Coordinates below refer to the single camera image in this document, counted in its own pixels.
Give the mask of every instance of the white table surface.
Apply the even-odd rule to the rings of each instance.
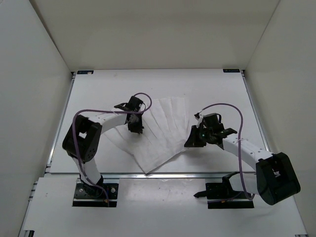
[[[52,158],[51,173],[78,173],[72,159],[62,149],[62,141],[74,114],[81,109],[111,109],[127,102],[137,92],[148,93],[153,99],[181,96],[189,100],[190,125],[193,115],[209,104],[231,103],[244,116],[242,136],[264,148],[258,124],[240,73],[224,73],[222,69],[179,70],[100,70],[91,75],[76,75],[61,132]],[[238,130],[240,118],[233,108],[217,106],[205,111],[222,115],[226,128]],[[142,173],[134,158],[117,148],[105,135],[101,136],[95,156],[101,173]],[[244,163],[244,171],[253,171]],[[230,172],[238,170],[237,158],[217,146],[189,149],[172,158],[154,172]]]
[[[207,209],[204,179],[120,179],[116,208],[72,207],[77,177],[40,178],[24,225],[34,237],[294,237],[306,234],[293,197],[253,209]]]

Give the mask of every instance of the black mounting plate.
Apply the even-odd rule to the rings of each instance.
[[[216,189],[222,185],[222,183],[206,183],[206,190]],[[235,197],[239,192],[232,191],[227,193],[209,193],[207,195],[207,208],[208,209],[242,209],[242,208],[254,208],[253,201],[249,201],[245,194],[238,195],[234,200],[226,202],[211,202],[212,200],[222,200]]]
[[[73,206],[91,206],[91,207],[116,207],[118,199],[119,184],[117,183],[103,183],[104,189],[109,196],[109,206],[105,199],[105,195],[100,197],[91,197],[84,191],[83,184],[77,182],[74,193]]]

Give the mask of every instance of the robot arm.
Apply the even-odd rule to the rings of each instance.
[[[122,103],[114,108],[126,112],[139,112],[143,101],[132,96],[128,103]],[[94,156],[98,149],[101,134],[119,125],[128,124],[128,130],[134,133],[143,132],[142,114],[98,114],[93,117],[84,117],[78,115],[75,123],[76,138],[79,146],[79,153],[82,159],[82,169],[77,159],[75,150],[72,126],[70,126],[67,135],[63,141],[62,147],[76,163],[84,190],[92,197],[98,197],[102,190],[97,186],[103,185],[103,177],[98,171]]]
[[[192,126],[185,147],[204,147],[215,144],[224,151],[238,157],[238,136],[231,128],[224,129],[219,114],[195,115],[197,125]],[[241,139],[241,158],[249,164],[255,174],[243,174],[248,193],[258,194],[269,205],[274,205],[298,192],[301,187],[288,156],[284,153],[273,154],[258,148],[247,140]],[[244,191],[239,172],[223,177],[222,189],[226,192]],[[200,192],[195,197],[203,197]]]

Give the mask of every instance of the purple cable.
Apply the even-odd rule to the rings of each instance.
[[[239,173],[240,173],[240,180],[241,180],[241,185],[242,185],[242,189],[245,193],[245,196],[248,200],[253,200],[255,195],[252,195],[251,197],[248,195],[247,190],[246,190],[246,185],[245,185],[245,181],[243,179],[243,172],[242,172],[242,163],[241,163],[241,130],[242,130],[242,126],[243,126],[243,116],[242,113],[240,111],[240,109],[238,109],[235,105],[231,105],[231,104],[227,104],[227,103],[216,103],[216,104],[212,104],[209,106],[206,106],[204,109],[201,110],[201,112],[203,110],[206,110],[210,107],[216,106],[216,105],[227,105],[230,107],[233,107],[234,109],[236,109],[240,115],[240,127],[239,127],[239,131],[238,131],[238,163],[239,163]]]
[[[233,196],[233,197],[231,197],[231,198],[219,199],[219,200],[211,200],[211,201],[207,201],[207,202],[213,203],[213,202],[231,201],[231,200],[234,200],[235,198],[237,198],[241,193],[242,193],[242,191],[239,192],[236,196]]]
[[[152,106],[153,104],[153,101],[151,99],[151,97],[146,94],[146,93],[143,93],[143,92],[140,92],[140,93],[137,93],[135,94],[134,96],[136,95],[145,95],[149,98],[150,100],[150,105],[148,106],[148,108],[144,109],[143,111],[139,111],[139,112],[128,112],[128,111],[107,111],[107,110],[90,110],[90,109],[85,109],[85,110],[80,110],[78,111],[74,118],[73,118],[73,123],[72,123],[72,130],[73,130],[73,138],[74,138],[74,144],[75,144],[75,150],[76,150],[76,155],[77,155],[77,160],[78,160],[78,163],[79,163],[79,167],[80,167],[80,171],[82,172],[82,174],[84,175],[84,177],[86,178],[86,180],[93,186],[99,188],[102,190],[102,192],[104,192],[105,194],[105,197],[108,201],[108,206],[110,205],[110,201],[109,201],[109,196],[107,194],[107,192],[105,191],[105,189],[97,184],[94,184],[88,177],[87,177],[87,174],[82,166],[82,159],[81,159],[81,156],[80,156],[80,152],[79,152],[79,146],[78,146],[78,140],[77,140],[77,137],[76,137],[76,126],[75,126],[75,123],[76,123],[76,119],[77,119],[77,116],[83,112],[97,112],[97,113],[105,113],[105,114],[133,114],[133,115],[138,115],[138,114],[142,114],[143,112],[146,112],[147,110],[150,109],[150,107]]]

